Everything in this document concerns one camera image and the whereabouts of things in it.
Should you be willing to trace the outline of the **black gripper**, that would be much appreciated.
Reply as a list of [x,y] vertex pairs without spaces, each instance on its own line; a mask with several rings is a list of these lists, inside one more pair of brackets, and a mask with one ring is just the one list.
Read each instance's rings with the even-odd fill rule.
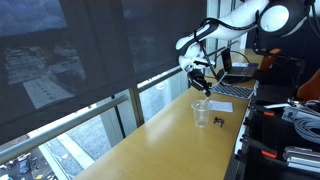
[[208,67],[209,64],[203,58],[179,57],[179,65],[191,80],[191,85],[197,90],[203,92],[207,97],[211,96],[211,84],[205,82],[202,68]]

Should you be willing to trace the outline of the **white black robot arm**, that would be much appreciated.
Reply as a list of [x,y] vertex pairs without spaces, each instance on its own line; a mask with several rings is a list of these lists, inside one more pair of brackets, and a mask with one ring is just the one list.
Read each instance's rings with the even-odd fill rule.
[[219,19],[206,18],[198,29],[179,39],[176,43],[179,65],[187,73],[191,85],[210,97],[212,86],[200,70],[201,66],[211,66],[203,40],[232,40],[252,29],[269,37],[285,37],[318,13],[317,0],[246,0]]

